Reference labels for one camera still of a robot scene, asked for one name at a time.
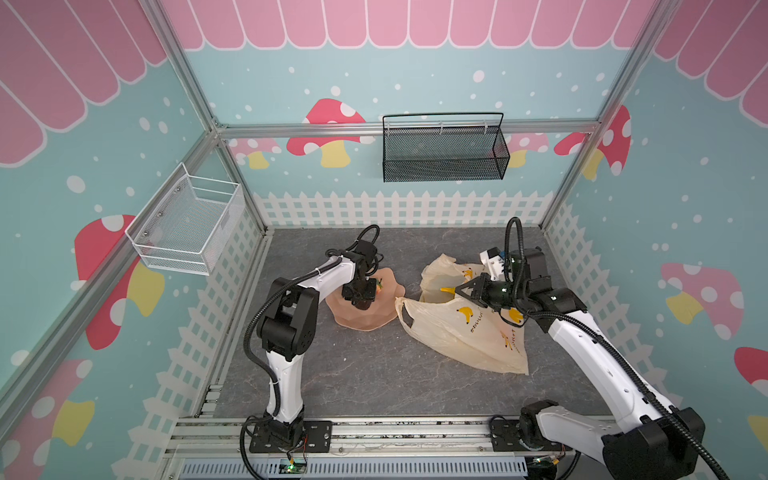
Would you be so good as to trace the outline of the banana print plastic bag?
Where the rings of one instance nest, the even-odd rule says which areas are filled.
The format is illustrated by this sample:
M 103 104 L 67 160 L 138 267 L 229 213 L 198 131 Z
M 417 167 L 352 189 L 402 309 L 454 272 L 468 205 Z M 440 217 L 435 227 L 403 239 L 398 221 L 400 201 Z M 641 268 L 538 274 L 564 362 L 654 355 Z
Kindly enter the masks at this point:
M 527 375 L 520 312 L 504 309 L 497 313 L 440 291 L 462 285 L 484 271 L 480 264 L 460 264 L 453 257 L 440 255 L 421 273 L 420 298 L 395 300 L 400 324 L 413 339 L 467 366 Z

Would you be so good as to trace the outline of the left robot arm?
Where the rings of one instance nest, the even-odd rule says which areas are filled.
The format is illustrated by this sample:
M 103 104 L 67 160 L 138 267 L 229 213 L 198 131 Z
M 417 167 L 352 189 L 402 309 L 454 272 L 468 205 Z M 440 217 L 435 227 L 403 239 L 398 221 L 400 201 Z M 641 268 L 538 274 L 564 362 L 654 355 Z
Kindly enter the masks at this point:
M 278 278 L 243 336 L 246 357 L 269 377 L 269 401 L 259 434 L 271 446 L 293 449 L 303 440 L 301 373 L 317 327 L 318 309 L 334 291 L 354 309 L 375 302 L 373 278 L 382 256 L 373 240 L 357 238 L 345 249 L 326 251 L 327 261 L 293 278 Z

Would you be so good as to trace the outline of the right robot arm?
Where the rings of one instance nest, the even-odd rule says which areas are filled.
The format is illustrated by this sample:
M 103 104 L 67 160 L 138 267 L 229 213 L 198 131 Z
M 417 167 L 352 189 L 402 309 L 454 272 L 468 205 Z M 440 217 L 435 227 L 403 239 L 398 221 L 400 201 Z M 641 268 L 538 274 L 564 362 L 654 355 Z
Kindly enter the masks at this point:
M 541 400 L 522 408 L 518 437 L 529 450 L 569 447 L 604 465 L 614 479 L 680 479 L 703 461 L 718 479 L 727 473 L 704 447 L 705 424 L 652 387 L 603 335 L 586 304 L 556 289 L 540 248 L 480 255 L 485 270 L 457 294 L 496 313 L 519 312 L 518 327 L 536 323 L 575 361 L 608 406 L 600 422 Z

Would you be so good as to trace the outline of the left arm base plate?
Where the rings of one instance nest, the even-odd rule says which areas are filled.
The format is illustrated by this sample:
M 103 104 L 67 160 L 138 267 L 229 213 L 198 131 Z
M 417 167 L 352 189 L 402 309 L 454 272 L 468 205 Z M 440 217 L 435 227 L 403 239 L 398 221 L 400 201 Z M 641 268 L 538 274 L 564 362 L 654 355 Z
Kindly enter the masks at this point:
M 333 423 L 297 419 L 293 423 L 268 420 L 245 433 L 250 453 L 328 453 Z

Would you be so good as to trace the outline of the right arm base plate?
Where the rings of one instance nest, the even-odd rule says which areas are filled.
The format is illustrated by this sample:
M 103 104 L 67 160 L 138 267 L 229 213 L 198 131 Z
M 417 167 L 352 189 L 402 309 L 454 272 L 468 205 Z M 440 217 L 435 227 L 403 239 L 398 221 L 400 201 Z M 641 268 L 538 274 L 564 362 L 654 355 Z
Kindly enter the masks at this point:
M 488 420 L 488 430 L 494 452 L 554 452 L 557 455 L 569 452 L 570 448 L 534 436 L 524 439 L 517 418 L 494 415 Z

